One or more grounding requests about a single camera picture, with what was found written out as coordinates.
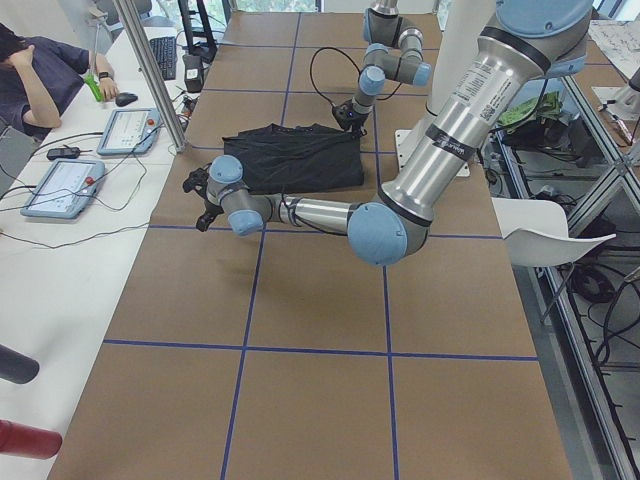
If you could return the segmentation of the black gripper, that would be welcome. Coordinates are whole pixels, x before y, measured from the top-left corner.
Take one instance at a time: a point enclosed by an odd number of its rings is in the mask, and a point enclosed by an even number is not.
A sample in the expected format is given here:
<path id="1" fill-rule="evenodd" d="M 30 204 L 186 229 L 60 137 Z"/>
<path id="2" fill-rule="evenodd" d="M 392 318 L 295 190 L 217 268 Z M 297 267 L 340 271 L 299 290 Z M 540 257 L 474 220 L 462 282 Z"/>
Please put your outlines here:
<path id="1" fill-rule="evenodd" d="M 354 136 L 364 136 L 367 131 L 364 124 L 373 109 L 373 104 L 361 104 L 355 98 L 340 105 L 332 106 L 332 114 L 340 128 Z"/>
<path id="2" fill-rule="evenodd" d="M 221 206 L 216 202 L 210 201 L 207 196 L 208 179 L 209 171 L 204 167 L 200 167 L 191 171 L 182 183 L 182 189 L 185 193 L 195 192 L 204 200 L 204 213 L 197 218 L 195 224 L 196 229 L 199 231 L 207 231 L 217 216 L 224 213 Z"/>

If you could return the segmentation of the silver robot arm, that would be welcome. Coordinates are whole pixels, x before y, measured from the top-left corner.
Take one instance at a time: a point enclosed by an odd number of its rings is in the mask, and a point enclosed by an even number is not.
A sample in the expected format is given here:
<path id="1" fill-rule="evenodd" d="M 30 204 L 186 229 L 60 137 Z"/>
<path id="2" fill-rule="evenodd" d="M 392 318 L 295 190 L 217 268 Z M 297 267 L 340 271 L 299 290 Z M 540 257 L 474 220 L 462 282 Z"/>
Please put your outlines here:
<path id="1" fill-rule="evenodd" d="M 423 61 L 423 34 L 398 13 L 395 1 L 375 1 L 365 10 L 363 38 L 368 47 L 357 89 L 350 100 L 332 107 L 340 128 L 359 136 L 386 81 L 424 86 L 431 74 Z"/>
<path id="2" fill-rule="evenodd" d="M 282 174 L 252 173 L 247 162 L 221 155 L 183 184 L 204 200 L 198 229 L 208 229 L 218 215 L 239 236 L 270 222 L 302 225 L 345 236 L 360 259 L 377 266 L 415 253 L 428 237 L 436 202 L 521 88 L 583 67 L 591 11 L 587 1 L 455 3 L 438 61 L 429 66 L 420 57 L 419 30 L 398 15 L 394 2 L 373 3 L 364 15 L 368 48 L 359 87 L 336 118 L 355 130 L 386 80 L 417 85 L 432 75 L 438 112 L 404 139 L 409 154 L 398 175 L 382 183 L 372 201 L 349 204 L 288 196 Z"/>

